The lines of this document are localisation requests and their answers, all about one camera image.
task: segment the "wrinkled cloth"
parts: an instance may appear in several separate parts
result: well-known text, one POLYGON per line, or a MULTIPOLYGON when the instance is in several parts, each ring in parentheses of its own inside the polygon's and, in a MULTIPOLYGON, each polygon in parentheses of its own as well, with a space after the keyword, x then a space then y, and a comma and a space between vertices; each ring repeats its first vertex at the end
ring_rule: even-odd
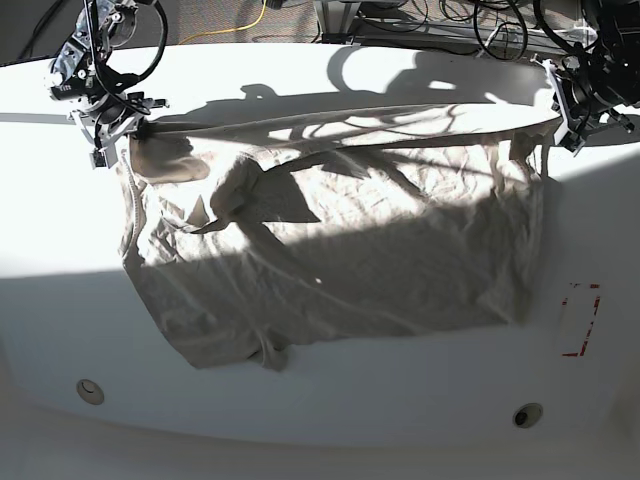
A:
POLYGON ((521 322, 542 225, 532 160, 555 123, 491 104, 148 124, 118 165, 125 270, 196 368, 521 322))

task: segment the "floor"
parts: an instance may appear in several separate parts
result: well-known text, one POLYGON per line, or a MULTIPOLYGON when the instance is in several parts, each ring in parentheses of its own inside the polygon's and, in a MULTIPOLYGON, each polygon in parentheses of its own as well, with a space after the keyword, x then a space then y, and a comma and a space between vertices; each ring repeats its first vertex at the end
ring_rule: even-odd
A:
MULTIPOLYGON (((16 59, 29 40, 33 27, 53 0, 5 1, 0 4, 0 65, 16 59)), ((193 33, 221 30, 247 25, 258 18, 261 3, 258 0, 162 0, 169 18, 169 44, 174 45, 193 33)), ((529 26, 535 28, 532 7, 528 0, 521 1, 521 11, 529 26)), ((82 0, 67 0, 60 13, 42 34, 33 55, 51 55, 60 47, 73 28, 82 9, 82 0)), ((570 28, 578 18, 575 0, 553 0, 546 9, 548 22, 553 28, 570 28)), ((368 5, 366 15, 388 18, 400 22, 422 22, 427 14, 430 22, 451 18, 465 18, 473 11, 465 0, 409 0, 400 9, 382 10, 368 5)), ((514 20, 510 12, 485 12, 481 23, 492 26, 499 21, 514 20)), ((470 21, 458 23, 471 27, 470 21)), ((268 10, 263 20, 250 30, 201 37, 200 43, 219 42, 312 42, 317 35, 317 22, 310 0, 288 0, 279 11, 268 10)), ((153 46, 159 34, 158 22, 151 9, 142 8, 138 27, 128 48, 153 46)))

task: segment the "metal frame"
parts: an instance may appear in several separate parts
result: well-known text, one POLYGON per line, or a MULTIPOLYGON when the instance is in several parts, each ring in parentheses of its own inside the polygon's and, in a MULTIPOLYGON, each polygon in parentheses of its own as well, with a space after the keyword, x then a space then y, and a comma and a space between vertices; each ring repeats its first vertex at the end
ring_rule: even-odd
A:
MULTIPOLYGON (((349 33, 351 25, 354 23, 356 14, 360 9, 360 5, 366 1, 374 0, 361 0, 357 2, 341 2, 336 0, 314 0, 313 6, 320 22, 320 29, 323 34, 328 35, 343 35, 344 41, 349 33)), ((394 3, 397 0, 375 0, 376 3, 394 3)), ((481 36, 486 40, 489 35, 494 31, 493 27, 479 26, 481 36)), ((473 33, 473 27, 471 25, 460 25, 454 22, 428 22, 423 27, 411 33, 393 33, 383 32, 370 25, 362 25, 358 28, 358 37, 366 38, 369 40, 391 40, 391 41, 405 41, 405 42, 437 42, 440 45, 447 43, 449 45, 463 44, 463 45, 477 45, 475 35, 473 33)), ((509 43, 514 47, 518 45, 519 35, 515 32, 510 33, 509 43)), ((586 31, 580 36, 574 37, 575 41, 586 42, 588 41, 588 34, 586 31)), ((545 53, 545 54, 558 54, 561 53, 559 47, 553 43, 544 33, 529 32, 529 48, 530 52, 545 53)))

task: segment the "cable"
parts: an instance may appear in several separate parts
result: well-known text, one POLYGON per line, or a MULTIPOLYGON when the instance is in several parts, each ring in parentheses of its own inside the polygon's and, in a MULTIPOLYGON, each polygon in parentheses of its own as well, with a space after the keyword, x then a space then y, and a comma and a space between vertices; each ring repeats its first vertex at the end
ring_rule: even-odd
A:
POLYGON ((392 40, 373 39, 371 41, 374 43, 379 43, 379 42, 388 43, 389 45, 393 45, 394 47, 398 47, 398 48, 409 48, 411 50, 426 50, 426 51, 433 50, 434 52, 449 53, 451 55, 469 56, 469 55, 475 55, 480 51, 480 49, 475 49, 471 52, 456 52, 454 50, 449 50, 448 48, 443 48, 443 47, 413 47, 410 45, 403 45, 401 43, 394 42, 392 40))
POLYGON ((191 40, 195 40, 196 38, 200 38, 200 37, 207 37, 209 35, 219 35, 221 33, 233 33, 233 32, 240 32, 242 30, 249 30, 250 28, 255 27, 257 24, 260 23, 260 21, 262 20, 262 17, 264 17, 264 12, 266 9, 267 9, 267 2, 266 0, 262 0, 262 11, 260 12, 260 16, 255 22, 249 25, 245 25, 244 27, 227 28, 226 30, 217 30, 215 32, 196 33, 195 35, 188 36, 187 38, 179 42, 178 45, 184 45, 185 43, 188 43, 191 40))
POLYGON ((449 15, 447 13, 447 8, 452 8, 452 7, 447 5, 447 0, 439 0, 438 6, 440 7, 440 13, 442 13, 442 16, 451 22, 468 22, 473 18, 473 13, 470 13, 465 17, 458 14, 458 12, 454 11, 454 13, 457 15, 456 17, 452 17, 451 15, 449 15))
POLYGON ((313 37, 313 40, 311 40, 311 43, 316 43, 320 38, 320 36, 322 35, 322 31, 320 30, 320 21, 319 20, 316 21, 316 24, 317 24, 318 33, 316 33, 316 36, 313 37))
POLYGON ((93 66, 96 71, 96 79, 98 80, 98 83, 107 93, 107 95, 109 95, 111 98, 113 98, 116 102, 118 102, 125 108, 129 108, 130 110, 133 110, 134 112, 139 113, 141 115, 149 115, 150 112, 148 108, 146 107, 140 108, 134 105, 132 102, 119 97, 116 93, 114 93, 111 90, 110 87, 106 85, 106 82, 102 79, 102 73, 100 72, 101 64, 100 62, 98 62, 98 52, 97 52, 96 40, 95 40, 96 34, 98 33, 98 5, 96 3, 97 0, 91 1, 91 4, 89 4, 89 1, 90 0, 84 0, 84 12, 87 17, 87 25, 89 27, 87 30, 89 30, 89 45, 91 49, 91 60, 93 61, 93 66))
POLYGON ((593 47, 596 46, 596 44, 600 41, 600 35, 596 35, 596 39, 591 42, 589 45, 587 45, 586 47, 584 47, 585 52, 588 52, 589 50, 591 50, 593 47))
POLYGON ((96 124, 93 127, 93 144, 98 150, 102 148, 102 139, 100 138, 100 127, 102 126, 100 124, 100 120, 102 120, 102 115, 104 115, 104 112, 98 115, 98 118, 96 118, 96 124))
POLYGON ((571 46, 569 42, 567 42, 564 38, 558 35, 553 29, 549 26, 549 24, 544 19, 544 14, 542 13, 542 7, 540 5, 540 0, 533 0, 533 14, 536 17, 536 21, 538 25, 542 29, 542 31, 549 37, 553 43, 558 45, 561 49, 567 52, 569 55, 577 55, 581 56, 582 52, 571 46))
POLYGON ((383 30, 385 32, 391 32, 391 33, 415 32, 416 30, 418 30, 419 28, 422 28, 427 23, 427 20, 429 18, 429 3, 428 3, 428 0, 424 0, 424 8, 425 8, 425 14, 424 14, 424 20, 422 20, 422 23, 420 23, 420 25, 418 25, 418 26, 416 26, 414 28, 410 28, 409 30, 394 30, 394 29, 390 29, 390 28, 384 28, 384 27, 381 26, 382 22, 370 22, 366 18, 363 18, 362 21, 364 23, 366 23, 367 25, 370 25, 370 26, 372 26, 374 28, 377 28, 378 30, 383 30))
POLYGON ((478 29, 478 14, 480 13, 480 7, 484 3, 486 3, 486 1, 481 2, 480 0, 475 0, 475 5, 473 7, 473 31, 476 34, 476 39, 478 40, 478 44, 480 45, 480 48, 482 48, 482 50, 484 50, 487 53, 487 55, 495 58, 496 60, 515 61, 515 60, 521 59, 524 56, 525 52, 527 51, 527 46, 529 45, 529 32, 527 31, 527 24, 525 23, 524 18, 522 17, 522 13, 520 13, 520 9, 515 4, 514 0, 506 0, 506 1, 507 3, 509 3, 509 7, 513 10, 513 13, 516 14, 516 18, 518 19, 518 27, 522 29, 522 43, 520 44, 520 50, 518 50, 518 53, 514 58, 510 58, 510 59, 500 58, 498 55, 495 55, 491 50, 489 50, 489 47, 485 46, 484 42, 482 41, 482 37, 480 36, 480 30, 478 29))
POLYGON ((158 51, 156 52, 156 56, 153 59, 153 62, 151 62, 151 65, 149 65, 149 67, 140 75, 140 82, 147 79, 149 75, 151 75, 153 71, 158 67, 160 60, 162 60, 164 49, 167 46, 167 37, 169 34, 169 22, 167 20, 167 14, 165 13, 164 8, 162 8, 162 5, 159 1, 154 2, 153 7, 158 14, 158 17, 160 17, 160 43, 158 44, 158 51))
MULTIPOLYGON (((507 45, 509 45, 509 28, 508 25, 513 25, 516 27, 520 27, 519 24, 517 23, 513 23, 513 22, 502 22, 500 23, 494 30, 493 32, 491 32, 489 34, 489 37, 487 38, 487 41, 485 42, 484 46, 489 48, 489 46, 491 46, 491 44, 493 43, 493 41, 495 40, 495 38, 498 36, 498 34, 500 33, 500 30, 502 30, 503 28, 507 31, 507 38, 505 41, 505 48, 507 45)), ((482 55, 484 55, 485 51, 481 48, 480 51, 478 52, 478 55, 476 56, 477 58, 480 58, 482 55)))
POLYGON ((42 34, 51 20, 53 20, 56 14, 67 2, 68 0, 56 0, 53 5, 51 5, 49 9, 42 15, 42 17, 40 18, 40 20, 38 20, 38 23, 34 27, 33 32, 31 33, 31 38, 24 46, 24 48, 20 51, 20 55, 18 55, 17 58, 18 60, 24 59, 27 53, 29 54, 29 56, 33 56, 33 47, 35 46, 38 37, 42 34))

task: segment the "black cable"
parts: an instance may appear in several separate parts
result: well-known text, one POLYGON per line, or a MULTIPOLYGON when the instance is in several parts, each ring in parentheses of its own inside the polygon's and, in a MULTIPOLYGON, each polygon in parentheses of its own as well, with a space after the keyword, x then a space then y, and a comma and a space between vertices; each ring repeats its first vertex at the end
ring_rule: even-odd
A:
POLYGON ((452 8, 449 5, 447 5, 447 0, 439 0, 438 1, 438 6, 440 8, 440 13, 442 13, 442 16, 444 18, 446 18, 449 21, 452 22, 468 22, 469 20, 471 20, 473 18, 473 13, 470 13, 469 15, 467 15, 466 17, 463 15, 460 15, 458 12, 456 12, 454 10, 454 13, 456 14, 455 17, 452 17, 451 15, 449 15, 449 13, 447 13, 447 8, 452 8))
POLYGON ((498 32, 496 33, 496 35, 500 33, 502 27, 504 27, 504 30, 507 33, 507 36, 504 39, 504 49, 502 50, 505 58, 507 57, 507 51, 509 50, 509 23, 511 22, 502 22, 502 26, 498 27, 498 32))
POLYGON ((553 29, 549 26, 549 24, 544 19, 540 0, 533 0, 533 14, 535 15, 536 21, 538 22, 538 25, 540 26, 542 31, 553 41, 553 43, 558 45, 569 55, 582 55, 582 52, 579 49, 573 47, 564 38, 554 32, 553 29))
POLYGON ((384 28, 384 27, 380 26, 382 24, 382 22, 370 22, 366 18, 363 18, 362 21, 364 23, 366 23, 367 25, 370 25, 370 26, 372 26, 374 28, 377 28, 378 30, 383 30, 385 32, 391 32, 391 33, 415 32, 416 30, 422 28, 424 25, 427 24, 427 20, 429 18, 429 3, 428 3, 427 0, 424 0, 424 7, 425 7, 424 20, 422 20, 422 23, 420 23, 420 25, 418 25, 418 26, 416 26, 414 28, 410 28, 409 30, 394 30, 394 29, 390 29, 390 28, 384 28))
POLYGON ((149 65, 149 68, 147 68, 140 75, 140 81, 147 79, 149 75, 151 75, 153 71, 158 67, 160 60, 162 60, 164 49, 167 46, 167 38, 169 35, 169 22, 167 20, 167 14, 165 13, 164 8, 162 8, 162 5, 160 4, 159 1, 154 2, 153 8, 158 14, 158 17, 160 17, 160 28, 161 28, 160 43, 158 44, 158 51, 156 52, 156 56, 153 59, 153 62, 151 62, 151 65, 149 65))
POLYGON ((60 11, 60 9, 64 6, 64 4, 68 2, 68 0, 56 0, 49 9, 40 17, 38 23, 34 27, 31 37, 29 41, 24 46, 24 48, 20 51, 20 55, 18 55, 18 60, 22 60, 29 54, 29 56, 33 56, 33 47, 38 40, 38 37, 42 34, 42 32, 47 28, 51 20, 56 16, 56 14, 60 11))
POLYGON ((102 112, 100 115, 98 115, 98 118, 96 118, 96 124, 93 130, 93 144, 98 150, 102 148, 102 139, 100 138, 100 127, 102 126, 100 120, 102 120, 102 115, 104 115, 104 112, 102 112))
POLYGON ((322 35, 322 31, 320 30, 320 21, 316 21, 316 24, 317 24, 316 28, 318 29, 318 33, 316 33, 316 36, 313 37, 313 40, 311 40, 311 43, 316 43, 320 38, 320 35, 322 35))
POLYGON ((589 50, 591 50, 593 47, 596 46, 596 44, 600 41, 600 35, 596 35, 596 39, 591 42, 589 45, 587 45, 586 47, 584 47, 584 51, 588 52, 589 50))
POLYGON ((480 30, 478 29, 478 14, 480 13, 480 7, 482 6, 483 3, 485 3, 485 2, 481 2, 480 0, 476 0, 475 5, 473 7, 473 31, 476 34, 476 39, 480 44, 480 48, 482 48, 482 50, 484 50, 487 55, 495 58, 496 60, 514 61, 514 60, 521 59, 524 56, 525 52, 527 51, 527 46, 529 45, 529 31, 527 30, 527 24, 525 23, 524 18, 522 17, 522 13, 520 13, 520 9, 515 4, 514 0, 506 0, 506 1, 507 3, 509 3, 509 7, 513 10, 513 13, 516 14, 516 18, 518 19, 518 24, 512 23, 512 25, 517 25, 522 29, 522 43, 520 44, 520 50, 518 50, 518 53, 516 54, 515 57, 509 58, 509 59, 500 58, 498 55, 495 55, 491 50, 489 50, 487 46, 485 46, 484 41, 480 36, 480 30))
POLYGON ((356 41, 356 37, 358 36, 358 32, 360 32, 360 29, 362 28, 362 24, 358 25, 353 32, 351 32, 349 35, 351 35, 351 43, 350 45, 353 45, 356 41))
POLYGON ((148 108, 142 107, 144 109, 143 110, 140 107, 134 105, 132 102, 125 100, 123 98, 120 98, 116 93, 114 93, 111 90, 110 87, 107 86, 106 82, 102 79, 102 73, 100 71, 101 63, 98 61, 98 52, 97 52, 96 40, 95 40, 96 34, 98 32, 98 6, 96 3, 96 0, 93 0, 91 4, 89 4, 90 1, 91 0, 84 0, 84 11, 85 11, 85 16, 87 18, 87 25, 89 27, 87 30, 89 30, 89 45, 91 50, 91 60, 93 61, 93 67, 95 68, 96 79, 98 80, 98 83, 107 93, 107 95, 109 95, 112 99, 114 99, 116 102, 118 102, 125 108, 133 110, 134 112, 139 113, 140 115, 149 115, 150 112, 148 108))
POLYGON ((426 51, 433 50, 434 52, 442 52, 442 53, 449 53, 451 55, 462 55, 462 56, 475 55, 476 53, 478 53, 480 51, 480 49, 475 49, 475 50, 473 50, 471 52, 456 52, 455 50, 449 50, 448 48, 443 48, 443 47, 414 47, 414 46, 410 46, 410 45, 404 45, 404 44, 399 43, 399 42, 394 42, 392 40, 383 40, 383 39, 372 39, 371 42, 373 42, 375 44, 377 44, 379 42, 383 42, 383 43, 388 43, 389 45, 393 45, 394 47, 398 47, 398 48, 409 48, 411 50, 426 50, 426 51))

